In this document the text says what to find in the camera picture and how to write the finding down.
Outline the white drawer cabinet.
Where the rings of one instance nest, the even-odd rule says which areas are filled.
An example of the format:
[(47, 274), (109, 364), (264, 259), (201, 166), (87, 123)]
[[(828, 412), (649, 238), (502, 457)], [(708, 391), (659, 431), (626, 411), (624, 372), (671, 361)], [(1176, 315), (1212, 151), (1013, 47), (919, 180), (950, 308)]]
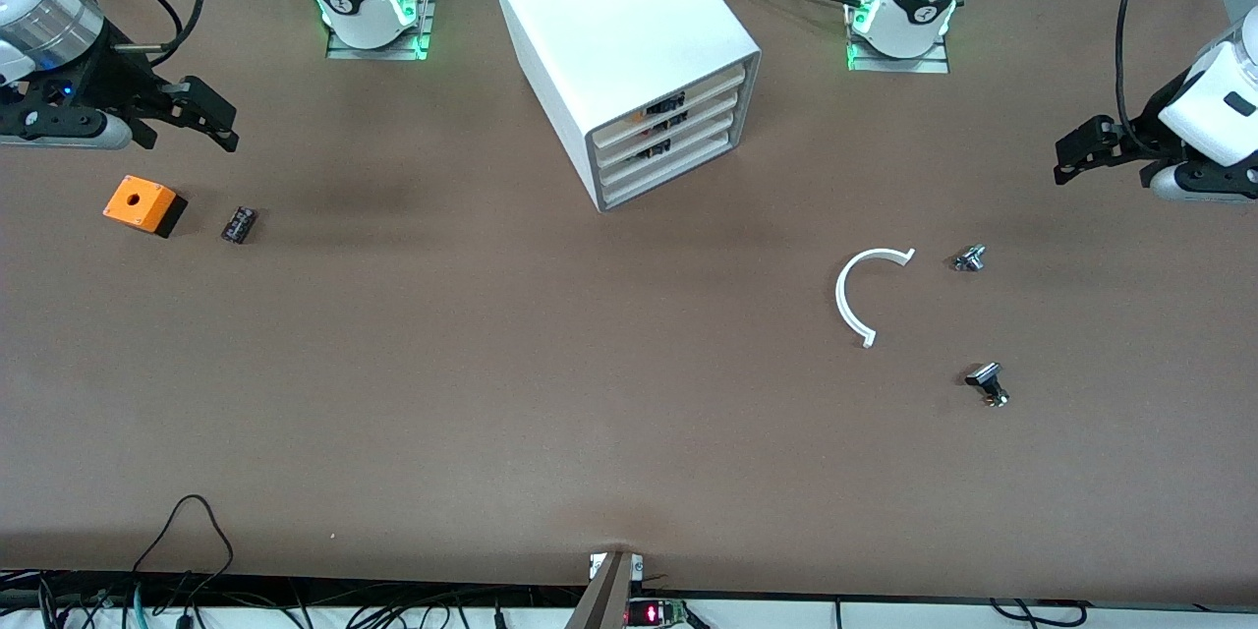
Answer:
[(761, 50), (725, 0), (498, 0), (516, 57), (598, 209), (594, 135), (746, 65), (728, 137), (743, 136)]

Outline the orange button enclosure box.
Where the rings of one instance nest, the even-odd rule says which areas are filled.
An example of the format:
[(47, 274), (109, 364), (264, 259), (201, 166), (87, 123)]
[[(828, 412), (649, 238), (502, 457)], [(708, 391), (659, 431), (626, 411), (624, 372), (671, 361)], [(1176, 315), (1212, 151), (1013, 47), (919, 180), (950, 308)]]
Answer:
[(169, 239), (186, 208), (187, 200), (162, 182), (127, 175), (102, 215), (130, 229)]

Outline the small device with red LED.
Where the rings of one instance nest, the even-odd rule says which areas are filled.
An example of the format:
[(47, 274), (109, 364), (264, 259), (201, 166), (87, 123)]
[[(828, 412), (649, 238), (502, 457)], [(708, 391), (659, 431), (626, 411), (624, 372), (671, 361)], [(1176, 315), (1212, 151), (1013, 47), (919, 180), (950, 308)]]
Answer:
[(623, 616), (625, 629), (671, 629), (688, 623), (688, 609), (682, 600), (632, 599)]

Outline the white plastic drawer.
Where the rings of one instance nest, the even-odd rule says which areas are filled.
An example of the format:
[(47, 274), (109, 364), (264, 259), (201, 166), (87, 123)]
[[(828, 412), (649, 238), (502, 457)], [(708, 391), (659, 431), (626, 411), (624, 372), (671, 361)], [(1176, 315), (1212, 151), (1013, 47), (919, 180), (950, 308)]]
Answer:
[(713, 130), (707, 135), (697, 135), (684, 140), (678, 148), (671, 150), (663, 157), (638, 160), (633, 164), (620, 164), (610, 172), (600, 172), (598, 186), (600, 200), (598, 210), (608, 213), (634, 200), (643, 194), (677, 180), (699, 169), (710, 160), (718, 159), (732, 148), (727, 130)]
[(614, 120), (594, 135), (595, 159), (601, 166), (620, 160), (655, 159), (681, 145), (704, 120), (726, 120), (738, 104), (749, 78), (746, 65), (732, 65), (647, 108)]
[(710, 92), (710, 94), (696, 97), (696, 99), (691, 99), (691, 94), (687, 94), (681, 108), (665, 111), (663, 114), (652, 114), (647, 122), (616, 128), (616, 133), (605, 142), (595, 143), (595, 164), (601, 172), (610, 172), (620, 164), (638, 162), (638, 160), (630, 159), (633, 153), (664, 140), (672, 141), (669, 151), (665, 152), (669, 153), (671, 150), (678, 148), (684, 140), (697, 136), (701, 128), (731, 122), (738, 104), (738, 97), (737, 88)]
[(595, 150), (595, 176), (606, 203), (630, 200), (728, 150), (732, 109), (684, 114), (677, 126), (637, 132)]

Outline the aluminium left arm base plate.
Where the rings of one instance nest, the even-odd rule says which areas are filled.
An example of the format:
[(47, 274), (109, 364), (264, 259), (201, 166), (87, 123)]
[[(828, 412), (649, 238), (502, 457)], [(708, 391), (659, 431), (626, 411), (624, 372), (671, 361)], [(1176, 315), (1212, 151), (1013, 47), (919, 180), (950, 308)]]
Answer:
[[(889, 70), (889, 73), (944, 75), (949, 73), (946, 34), (949, 20), (957, 10), (952, 0), (942, 11), (935, 13), (923, 25), (906, 21), (899, 8), (889, 0), (854, 0), (854, 8), (845, 8), (845, 68), (849, 70)], [(926, 38), (931, 45), (915, 57), (886, 54), (873, 39), (889, 39), (894, 48), (921, 48)]]

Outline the white semicircular plastic clamp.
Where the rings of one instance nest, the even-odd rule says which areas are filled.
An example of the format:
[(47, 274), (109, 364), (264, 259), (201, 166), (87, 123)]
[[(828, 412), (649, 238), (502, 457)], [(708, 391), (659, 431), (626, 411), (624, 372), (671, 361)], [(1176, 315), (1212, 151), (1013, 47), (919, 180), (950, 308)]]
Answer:
[(869, 350), (876, 346), (878, 332), (877, 330), (871, 328), (869, 325), (866, 325), (864, 321), (859, 320), (853, 312), (848, 298), (848, 286), (845, 286), (845, 281), (849, 279), (849, 276), (852, 276), (852, 270), (855, 269), (855, 265), (858, 265), (858, 263), (863, 263), (864, 260), (888, 260), (897, 263), (897, 265), (907, 265), (915, 255), (915, 248), (910, 248), (907, 250), (894, 250), (887, 248), (868, 249), (850, 257), (850, 259), (842, 267), (842, 270), (837, 273), (834, 289), (832, 289), (837, 314), (839, 314), (840, 320), (844, 321), (845, 327), (852, 330), (853, 335), (859, 338), (859, 343), (863, 350)]

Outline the aluminium right arm base plate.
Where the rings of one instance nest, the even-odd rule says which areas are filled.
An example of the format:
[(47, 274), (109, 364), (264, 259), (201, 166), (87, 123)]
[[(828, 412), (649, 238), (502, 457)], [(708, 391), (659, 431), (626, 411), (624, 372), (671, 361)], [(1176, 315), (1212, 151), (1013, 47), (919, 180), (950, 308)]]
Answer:
[(333, 60), (426, 60), (434, 25), (437, 0), (372, 0), (366, 16), (375, 25), (398, 26), (398, 33), (381, 47), (353, 47), (335, 30), (326, 14), (320, 16), (327, 29), (326, 57)]

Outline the black pushbutton with white cap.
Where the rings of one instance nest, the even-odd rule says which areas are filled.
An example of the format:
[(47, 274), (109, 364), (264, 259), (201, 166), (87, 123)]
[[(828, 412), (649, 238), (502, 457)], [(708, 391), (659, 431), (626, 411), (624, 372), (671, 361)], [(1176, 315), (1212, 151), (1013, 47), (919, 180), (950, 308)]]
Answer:
[(999, 381), (999, 374), (1001, 374), (1001, 364), (989, 362), (964, 375), (964, 382), (977, 387), (989, 408), (1003, 408), (1009, 403), (1009, 392)]

